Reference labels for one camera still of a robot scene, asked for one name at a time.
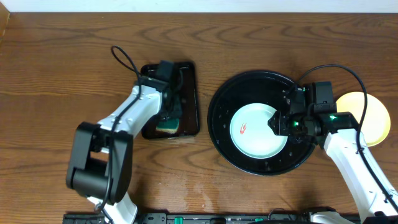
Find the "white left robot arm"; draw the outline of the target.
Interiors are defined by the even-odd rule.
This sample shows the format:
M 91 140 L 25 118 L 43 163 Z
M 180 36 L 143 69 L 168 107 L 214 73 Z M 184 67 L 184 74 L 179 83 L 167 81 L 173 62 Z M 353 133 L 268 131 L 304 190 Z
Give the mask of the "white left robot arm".
M 133 140 L 153 116 L 169 115 L 183 79 L 141 78 L 127 99 L 97 123 L 82 122 L 75 131 L 66 185 L 95 205 L 109 223 L 133 223 L 137 206 L 127 192 Z

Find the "yellow plate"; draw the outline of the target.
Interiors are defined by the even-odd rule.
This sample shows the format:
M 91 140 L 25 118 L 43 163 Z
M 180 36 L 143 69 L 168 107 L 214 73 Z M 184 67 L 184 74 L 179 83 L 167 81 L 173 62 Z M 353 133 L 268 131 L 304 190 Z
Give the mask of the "yellow plate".
M 368 105 L 361 132 L 368 146 L 381 143 L 389 134 L 391 119 L 383 103 L 376 97 L 367 94 Z M 350 112 L 357 122 L 360 122 L 364 108 L 364 94 L 350 92 L 336 101 L 337 112 Z

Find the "green and yellow sponge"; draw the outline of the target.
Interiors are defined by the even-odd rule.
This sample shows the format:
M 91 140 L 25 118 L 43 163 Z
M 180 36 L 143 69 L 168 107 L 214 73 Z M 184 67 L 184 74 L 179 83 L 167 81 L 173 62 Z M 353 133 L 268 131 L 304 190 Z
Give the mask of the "green and yellow sponge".
M 179 119 L 162 120 L 158 122 L 157 126 L 155 127 L 155 130 L 162 133 L 173 134 L 178 131 L 179 124 L 180 124 Z

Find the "mint plate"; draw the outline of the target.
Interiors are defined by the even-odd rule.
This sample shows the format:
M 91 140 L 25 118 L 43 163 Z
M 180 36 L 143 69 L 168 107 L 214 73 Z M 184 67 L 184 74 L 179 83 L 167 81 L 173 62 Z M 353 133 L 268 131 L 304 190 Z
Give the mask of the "mint plate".
M 229 131 L 233 144 L 248 157 L 267 159 L 286 145 L 286 136 L 277 136 L 268 126 L 276 109 L 262 103 L 251 103 L 233 115 Z

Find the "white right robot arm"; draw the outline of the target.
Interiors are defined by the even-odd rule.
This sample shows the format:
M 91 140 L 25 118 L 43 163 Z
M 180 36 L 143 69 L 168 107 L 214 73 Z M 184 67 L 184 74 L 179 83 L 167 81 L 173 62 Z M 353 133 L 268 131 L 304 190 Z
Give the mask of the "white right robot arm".
M 351 113 L 286 115 L 276 111 L 268 126 L 277 136 L 309 137 L 325 150 L 342 174 L 362 223 L 397 220 L 397 191 L 373 158 Z

